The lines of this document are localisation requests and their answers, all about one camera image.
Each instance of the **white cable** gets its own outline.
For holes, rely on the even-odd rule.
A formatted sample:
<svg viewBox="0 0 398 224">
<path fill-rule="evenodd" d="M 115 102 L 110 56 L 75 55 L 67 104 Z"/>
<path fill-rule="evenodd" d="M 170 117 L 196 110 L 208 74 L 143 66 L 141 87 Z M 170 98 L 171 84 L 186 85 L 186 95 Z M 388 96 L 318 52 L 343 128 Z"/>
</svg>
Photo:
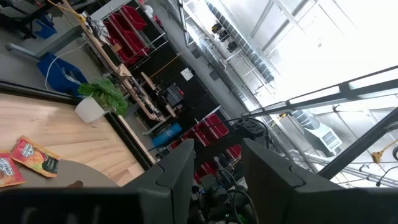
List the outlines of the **white cable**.
<svg viewBox="0 0 398 224">
<path fill-rule="evenodd" d="M 68 52 L 65 52 L 65 53 L 59 55 L 58 57 L 56 57 L 56 58 L 51 62 L 50 66 L 49 66 L 49 69 L 47 70 L 47 74 L 46 74 L 46 76 L 45 76 L 45 80 L 44 80 L 45 88 L 46 88 L 48 91 L 51 91 L 51 90 L 49 90 L 49 88 L 48 88 L 48 86 L 47 86 L 47 80 L 49 79 L 49 73 L 50 73 L 50 69 L 51 69 L 52 64 L 53 64 L 58 58 L 60 58 L 61 56 L 64 56 L 64 55 L 66 55 L 66 54 L 69 54 L 70 52 L 79 49 L 80 47 L 84 46 L 85 44 L 86 44 L 86 43 L 82 44 L 81 46 L 79 46 L 79 47 L 77 47 L 77 48 L 75 48 L 75 49 L 73 49 L 73 50 L 70 50 L 70 51 L 68 51 Z"/>
</svg>

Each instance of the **white pot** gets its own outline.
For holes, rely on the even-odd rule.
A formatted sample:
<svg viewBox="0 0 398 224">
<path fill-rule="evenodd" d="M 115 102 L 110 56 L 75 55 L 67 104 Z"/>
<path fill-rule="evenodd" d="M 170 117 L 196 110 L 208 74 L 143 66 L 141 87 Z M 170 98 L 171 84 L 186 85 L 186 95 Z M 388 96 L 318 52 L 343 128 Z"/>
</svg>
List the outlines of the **white pot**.
<svg viewBox="0 0 398 224">
<path fill-rule="evenodd" d="M 91 96 L 82 100 L 75 112 L 85 122 L 90 123 L 106 114 L 106 111 Z"/>
</svg>

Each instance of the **snack bag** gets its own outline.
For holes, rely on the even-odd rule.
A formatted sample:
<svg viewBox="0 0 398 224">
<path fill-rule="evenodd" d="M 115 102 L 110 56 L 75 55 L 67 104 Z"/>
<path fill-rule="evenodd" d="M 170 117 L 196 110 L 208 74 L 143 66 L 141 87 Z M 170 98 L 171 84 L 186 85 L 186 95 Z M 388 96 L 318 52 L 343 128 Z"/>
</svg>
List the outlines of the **snack bag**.
<svg viewBox="0 0 398 224">
<path fill-rule="evenodd" d="M 0 187 L 17 185 L 25 180 L 19 172 L 9 152 L 0 152 Z"/>
<path fill-rule="evenodd" d="M 57 176 L 60 157 L 25 136 L 19 139 L 11 158 L 46 177 Z"/>
</svg>

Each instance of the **white paper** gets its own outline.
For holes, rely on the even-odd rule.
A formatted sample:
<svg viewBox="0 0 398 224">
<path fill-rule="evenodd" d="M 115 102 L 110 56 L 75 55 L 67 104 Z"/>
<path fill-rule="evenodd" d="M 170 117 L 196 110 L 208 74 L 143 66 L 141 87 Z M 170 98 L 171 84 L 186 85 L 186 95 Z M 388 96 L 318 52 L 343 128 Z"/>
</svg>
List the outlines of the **white paper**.
<svg viewBox="0 0 398 224">
<path fill-rule="evenodd" d="M 182 70 L 182 71 L 181 71 L 181 74 L 182 74 L 182 76 L 184 76 L 184 78 L 186 79 L 186 81 L 190 80 L 190 79 L 193 77 L 191 71 L 190 71 L 188 68 Z"/>
</svg>

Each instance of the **potted plant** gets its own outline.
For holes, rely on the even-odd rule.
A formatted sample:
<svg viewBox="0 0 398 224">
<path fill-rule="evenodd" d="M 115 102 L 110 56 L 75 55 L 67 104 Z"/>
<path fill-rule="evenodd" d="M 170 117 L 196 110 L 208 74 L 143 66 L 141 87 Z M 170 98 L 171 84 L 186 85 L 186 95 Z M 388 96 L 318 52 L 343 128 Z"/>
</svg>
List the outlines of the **potted plant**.
<svg viewBox="0 0 398 224">
<path fill-rule="evenodd" d="M 120 90 L 107 78 L 99 78 L 93 83 L 83 83 L 78 92 L 87 96 L 75 110 L 86 123 L 100 118 L 109 111 L 123 116 L 129 106 Z"/>
</svg>

